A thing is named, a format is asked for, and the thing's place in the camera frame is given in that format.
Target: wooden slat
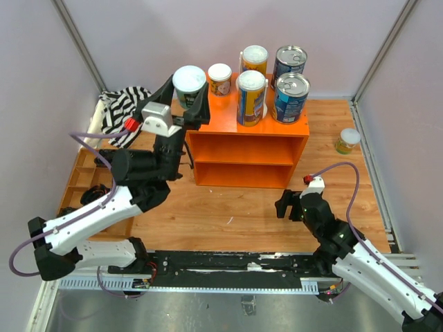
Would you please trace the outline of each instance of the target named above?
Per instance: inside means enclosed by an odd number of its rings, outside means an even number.
[[[390,252],[363,155],[356,148],[348,156],[338,154],[334,143],[340,131],[354,127],[345,100],[308,100],[311,136],[288,188],[303,190],[302,177],[339,161],[352,161],[360,169],[361,186],[352,209],[352,220],[381,251]],[[174,101],[173,113],[179,113]],[[152,149],[154,135],[142,133],[132,149]],[[315,238],[302,223],[275,217],[274,202],[282,190],[196,186],[188,165],[183,178],[169,183],[171,193],[162,205],[135,218],[132,236],[155,250],[245,250],[313,252]],[[352,195],[355,175],[339,167],[324,175],[324,197],[341,219]]]

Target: white wall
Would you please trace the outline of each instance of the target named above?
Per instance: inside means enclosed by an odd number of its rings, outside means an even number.
[[[422,0],[360,103],[400,241],[443,290],[441,0]]]
[[[2,1],[0,10],[0,322],[24,331],[41,281],[8,268],[27,222],[55,216],[98,91],[50,1]],[[33,251],[17,258],[37,270]]]
[[[311,98],[352,96],[405,0],[65,0],[108,89],[155,91],[180,66],[207,70],[260,44],[302,46]]]

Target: white cap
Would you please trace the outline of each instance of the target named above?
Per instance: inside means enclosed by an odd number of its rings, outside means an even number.
[[[227,64],[213,64],[208,69],[208,75],[212,81],[222,82],[226,81],[233,71]]]
[[[206,74],[197,66],[183,66],[172,76],[174,87],[182,92],[192,93],[200,90],[206,82]]]
[[[360,142],[360,133],[353,128],[346,128],[340,133],[341,140],[349,145],[355,145]]]
[[[252,64],[261,64],[268,59],[268,51],[259,45],[250,45],[243,51],[243,59]]]
[[[265,81],[265,76],[259,71],[244,71],[238,77],[238,86],[254,91],[263,88]]]

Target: food container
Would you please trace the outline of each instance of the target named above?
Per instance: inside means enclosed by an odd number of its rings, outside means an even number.
[[[275,89],[275,82],[284,73],[303,74],[307,60],[306,52],[298,46],[282,46],[275,54],[274,72],[271,88]]]
[[[340,154],[350,154],[360,143],[360,133],[353,128],[346,128],[341,131],[340,137],[335,143],[335,150]]]
[[[245,127],[255,126],[265,115],[268,80],[258,71],[244,71],[239,75],[237,83],[237,121]]]
[[[309,88],[309,81],[301,74],[281,75],[275,86],[273,118],[286,125],[297,121],[305,106]]]
[[[266,75],[268,51],[259,45],[251,45],[240,52],[240,73],[244,71],[259,71]]]
[[[206,74],[197,66],[183,66],[176,70],[172,77],[172,83],[180,105],[189,109],[195,101],[200,89],[206,82]]]
[[[208,69],[210,92],[223,97],[230,91],[230,77],[233,71],[227,64],[213,64]]]

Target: striped cloth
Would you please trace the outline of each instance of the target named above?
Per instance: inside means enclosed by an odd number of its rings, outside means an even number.
[[[137,103],[151,96],[151,93],[141,86],[130,86],[116,92],[104,91],[100,100],[105,104],[105,118],[103,119],[103,133],[119,133],[125,128],[125,121],[132,117]],[[127,148],[137,138],[141,130],[138,126],[135,132],[119,138],[112,138],[109,144],[115,147]]]

